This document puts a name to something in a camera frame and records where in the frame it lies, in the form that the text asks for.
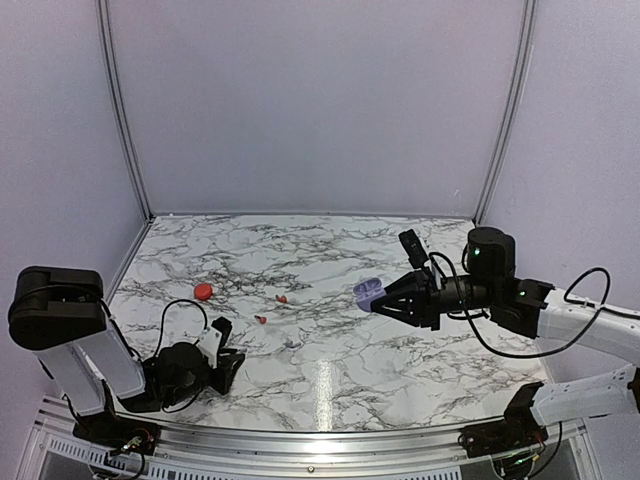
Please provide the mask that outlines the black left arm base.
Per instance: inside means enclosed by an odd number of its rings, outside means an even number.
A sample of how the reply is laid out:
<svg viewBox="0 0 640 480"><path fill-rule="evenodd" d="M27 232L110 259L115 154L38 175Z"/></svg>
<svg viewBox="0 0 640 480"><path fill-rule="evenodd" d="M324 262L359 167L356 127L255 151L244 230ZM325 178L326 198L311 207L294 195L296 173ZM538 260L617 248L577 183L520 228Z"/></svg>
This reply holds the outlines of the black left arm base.
<svg viewBox="0 0 640 480"><path fill-rule="evenodd" d="M102 412L80 417L74 425L73 435L81 440L108 447L117 454L151 455L160 435L160 426Z"/></svg>

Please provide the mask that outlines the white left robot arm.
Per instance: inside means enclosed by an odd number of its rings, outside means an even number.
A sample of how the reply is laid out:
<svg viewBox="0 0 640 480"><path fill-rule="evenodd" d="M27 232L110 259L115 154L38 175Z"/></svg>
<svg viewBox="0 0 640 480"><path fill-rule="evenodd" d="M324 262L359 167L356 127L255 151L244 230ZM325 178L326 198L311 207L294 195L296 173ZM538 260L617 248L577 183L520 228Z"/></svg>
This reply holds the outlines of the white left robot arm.
<svg viewBox="0 0 640 480"><path fill-rule="evenodd" d="M127 432L110 400L132 413L179 412L208 388L228 394L246 359L228 347L232 324L224 317L207 321L193 342L158 344L141 358L117 326L94 270L24 268L8 323L11 339L35 354L106 445L119 444Z"/></svg>

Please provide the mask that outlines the purple charging case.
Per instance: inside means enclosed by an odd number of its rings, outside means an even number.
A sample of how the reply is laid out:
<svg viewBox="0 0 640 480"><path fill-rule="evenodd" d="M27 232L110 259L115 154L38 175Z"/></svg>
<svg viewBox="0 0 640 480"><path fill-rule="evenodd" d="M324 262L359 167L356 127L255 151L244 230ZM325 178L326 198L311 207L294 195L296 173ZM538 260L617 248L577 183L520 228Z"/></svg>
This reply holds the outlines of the purple charging case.
<svg viewBox="0 0 640 480"><path fill-rule="evenodd" d="M357 306L364 312L372 311L371 304L386 295L380 278L374 277L363 280L356 284L353 289Z"/></svg>

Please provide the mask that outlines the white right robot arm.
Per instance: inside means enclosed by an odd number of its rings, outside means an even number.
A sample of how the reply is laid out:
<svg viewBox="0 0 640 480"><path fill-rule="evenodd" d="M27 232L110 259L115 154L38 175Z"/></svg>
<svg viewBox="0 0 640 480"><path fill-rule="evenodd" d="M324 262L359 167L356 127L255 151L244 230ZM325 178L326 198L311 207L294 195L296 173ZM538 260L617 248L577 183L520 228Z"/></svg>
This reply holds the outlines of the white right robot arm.
<svg viewBox="0 0 640 480"><path fill-rule="evenodd" d="M522 386L495 430L506 448L515 448L534 427L580 418L635 414L639 410L639 315L593 301L552 284L516 277L516 243L493 227L469 231L462 274L444 275L439 253L427 253L414 231L399 239L411 272L384 286L371 278L353 293L365 312L384 315L416 328L436 331L443 315L458 313L467 323L487 317L499 327L530 339L561 342L558 354L573 345L616 356L626 366L566 383Z"/></svg>

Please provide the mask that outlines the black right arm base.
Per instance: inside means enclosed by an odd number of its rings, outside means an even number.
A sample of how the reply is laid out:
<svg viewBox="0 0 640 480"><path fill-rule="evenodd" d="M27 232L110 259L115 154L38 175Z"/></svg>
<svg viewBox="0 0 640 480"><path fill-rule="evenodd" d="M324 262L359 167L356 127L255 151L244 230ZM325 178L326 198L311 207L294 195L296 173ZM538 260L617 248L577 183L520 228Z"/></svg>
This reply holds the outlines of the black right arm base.
<svg viewBox="0 0 640 480"><path fill-rule="evenodd" d="M467 456L476 458L500 454L546 441L547 429L531 413L534 395L542 386L542 382L535 382L520 387L501 419L463 427L458 444Z"/></svg>

